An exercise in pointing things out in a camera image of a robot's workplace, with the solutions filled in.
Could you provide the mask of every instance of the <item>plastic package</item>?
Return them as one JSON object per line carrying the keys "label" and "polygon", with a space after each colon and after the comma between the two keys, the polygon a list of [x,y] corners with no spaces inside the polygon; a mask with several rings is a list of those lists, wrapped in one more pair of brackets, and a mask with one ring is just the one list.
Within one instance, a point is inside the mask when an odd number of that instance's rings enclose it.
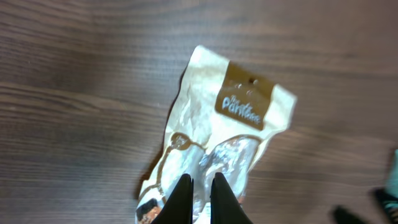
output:
{"label": "plastic package", "polygon": [[167,122],[163,155],[142,184],[136,223],[159,214],[182,174],[194,179],[194,223],[210,223],[216,172],[242,199],[248,172],[271,137],[289,127],[295,102],[280,85],[198,46]]}

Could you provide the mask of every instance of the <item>green object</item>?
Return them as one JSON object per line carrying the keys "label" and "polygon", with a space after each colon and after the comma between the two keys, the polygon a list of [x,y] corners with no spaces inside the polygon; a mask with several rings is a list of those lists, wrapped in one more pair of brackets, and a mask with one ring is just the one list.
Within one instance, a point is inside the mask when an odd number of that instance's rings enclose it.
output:
{"label": "green object", "polygon": [[395,153],[394,165],[392,166],[390,178],[387,181],[386,191],[392,196],[398,197],[398,150]]}

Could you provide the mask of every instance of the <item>wooden table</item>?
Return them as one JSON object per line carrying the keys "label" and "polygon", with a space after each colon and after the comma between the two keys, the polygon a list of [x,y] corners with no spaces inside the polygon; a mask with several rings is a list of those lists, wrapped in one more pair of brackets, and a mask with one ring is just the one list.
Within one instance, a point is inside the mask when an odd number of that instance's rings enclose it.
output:
{"label": "wooden table", "polygon": [[382,223],[398,139],[393,0],[0,1],[0,223],[133,223],[198,44],[298,96],[251,172],[254,223]]}

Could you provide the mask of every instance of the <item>brown label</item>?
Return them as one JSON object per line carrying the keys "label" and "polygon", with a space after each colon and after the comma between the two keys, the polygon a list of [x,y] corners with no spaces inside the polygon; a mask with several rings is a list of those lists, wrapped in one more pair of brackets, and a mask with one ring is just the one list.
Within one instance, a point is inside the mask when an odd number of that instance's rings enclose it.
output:
{"label": "brown label", "polygon": [[216,111],[258,130],[271,102],[274,84],[229,63],[216,100]]}

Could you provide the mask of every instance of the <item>brand logo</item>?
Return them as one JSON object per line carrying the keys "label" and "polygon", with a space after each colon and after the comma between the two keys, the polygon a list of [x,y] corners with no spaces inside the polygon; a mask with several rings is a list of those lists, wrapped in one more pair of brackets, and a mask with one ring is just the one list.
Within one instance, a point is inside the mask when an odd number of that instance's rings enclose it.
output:
{"label": "brand logo", "polygon": [[236,98],[235,95],[225,97],[221,109],[228,110],[228,112],[236,114],[256,124],[261,123],[261,117],[251,111],[253,107],[250,105],[250,103],[241,104],[241,102]]}

